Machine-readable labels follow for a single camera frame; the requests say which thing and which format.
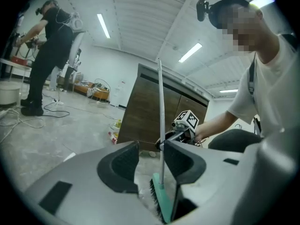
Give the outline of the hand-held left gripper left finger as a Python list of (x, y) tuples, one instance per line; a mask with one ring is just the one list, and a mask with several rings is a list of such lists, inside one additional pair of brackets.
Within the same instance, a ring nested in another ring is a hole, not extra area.
[(25, 197), (48, 225), (158, 225), (134, 182), (139, 143), (76, 155), (43, 175)]

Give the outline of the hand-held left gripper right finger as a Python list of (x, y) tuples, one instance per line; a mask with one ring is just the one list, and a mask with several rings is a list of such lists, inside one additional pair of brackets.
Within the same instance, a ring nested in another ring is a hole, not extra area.
[(176, 180), (176, 225), (287, 225), (299, 216), (299, 129), (252, 144), (243, 153), (166, 141)]

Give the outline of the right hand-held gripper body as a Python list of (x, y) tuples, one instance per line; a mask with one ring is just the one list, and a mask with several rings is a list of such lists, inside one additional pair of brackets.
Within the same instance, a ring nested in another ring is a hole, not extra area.
[(199, 119), (191, 110), (182, 111), (172, 122), (172, 129), (177, 136), (173, 140), (194, 145), (195, 129)]

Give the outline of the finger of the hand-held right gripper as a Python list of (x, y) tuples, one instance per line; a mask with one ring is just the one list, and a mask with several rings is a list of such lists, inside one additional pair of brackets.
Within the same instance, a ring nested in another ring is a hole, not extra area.
[[(165, 134), (165, 140), (182, 142), (185, 140), (185, 135), (183, 131), (168, 131)], [(162, 142), (160, 138), (158, 138), (158, 140), (155, 142), (156, 149), (160, 150), (161, 144)]]

